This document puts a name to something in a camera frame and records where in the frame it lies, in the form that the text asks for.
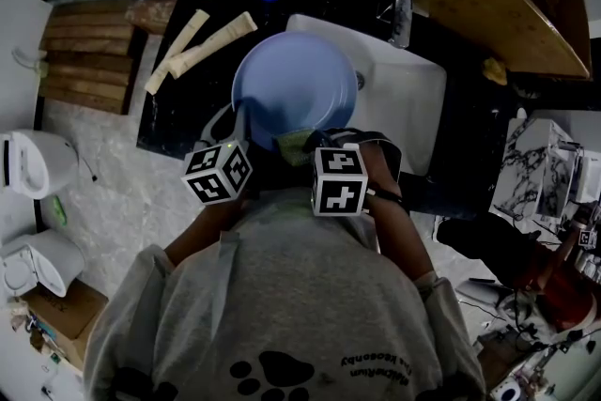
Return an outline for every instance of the gray sweatshirt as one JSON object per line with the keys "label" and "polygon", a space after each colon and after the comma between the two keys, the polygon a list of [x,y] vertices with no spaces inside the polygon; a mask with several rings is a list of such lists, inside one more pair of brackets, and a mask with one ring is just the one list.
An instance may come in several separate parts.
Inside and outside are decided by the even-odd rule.
{"label": "gray sweatshirt", "polygon": [[90,337],[87,398],[107,399],[118,366],[144,356],[129,333],[152,324],[136,306],[158,267],[147,366],[177,399],[484,399],[449,282],[412,283],[373,249],[369,221],[306,204],[274,195],[175,269],[158,246],[141,252]]}

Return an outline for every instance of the sleeve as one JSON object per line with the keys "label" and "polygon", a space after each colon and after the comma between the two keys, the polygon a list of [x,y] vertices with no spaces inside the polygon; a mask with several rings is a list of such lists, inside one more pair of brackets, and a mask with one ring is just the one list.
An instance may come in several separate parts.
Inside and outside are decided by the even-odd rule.
{"label": "sleeve", "polygon": [[422,393],[417,399],[484,400],[482,369],[451,283],[448,279],[438,278],[435,272],[429,272],[414,284],[428,314],[443,375],[441,387],[434,392]]}
{"label": "sleeve", "polygon": [[136,306],[155,263],[167,273],[174,270],[159,246],[147,247],[136,256],[123,283],[100,314],[85,352],[85,399],[97,401],[109,398],[116,369],[124,361],[119,347],[127,339]]}

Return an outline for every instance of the wrist strap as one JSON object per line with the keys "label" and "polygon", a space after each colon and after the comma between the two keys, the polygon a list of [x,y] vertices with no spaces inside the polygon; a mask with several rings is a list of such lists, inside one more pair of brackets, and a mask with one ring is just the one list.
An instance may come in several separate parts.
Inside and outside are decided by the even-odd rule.
{"label": "wrist strap", "polygon": [[403,204],[403,198],[400,195],[396,195],[395,193],[391,193],[390,191],[384,191],[383,189],[374,189],[367,188],[367,193],[369,195],[373,195],[374,197],[379,197],[381,199],[386,199],[387,201],[393,201],[398,204],[404,210],[407,210],[405,204]]}

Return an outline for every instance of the green object on floor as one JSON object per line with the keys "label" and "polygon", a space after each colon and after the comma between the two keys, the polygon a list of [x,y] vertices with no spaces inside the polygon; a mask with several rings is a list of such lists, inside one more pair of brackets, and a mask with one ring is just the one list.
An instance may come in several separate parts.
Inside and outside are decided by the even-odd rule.
{"label": "green object on floor", "polygon": [[63,205],[60,203],[60,199],[57,195],[53,198],[53,206],[54,215],[60,222],[60,225],[67,225],[67,214],[65,214],[65,210],[63,210]]}
{"label": "green object on floor", "polygon": [[313,129],[305,129],[280,135],[275,139],[280,148],[280,154],[292,167],[299,167],[311,161],[311,153],[304,152],[302,148],[312,133]]}

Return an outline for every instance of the wooden pallet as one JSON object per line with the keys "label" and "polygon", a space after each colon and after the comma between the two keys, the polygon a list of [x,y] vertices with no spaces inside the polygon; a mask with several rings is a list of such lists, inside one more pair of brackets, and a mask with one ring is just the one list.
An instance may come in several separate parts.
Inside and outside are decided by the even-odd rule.
{"label": "wooden pallet", "polygon": [[55,7],[42,36],[48,75],[39,95],[113,114],[126,114],[146,33],[125,14],[131,0]]}

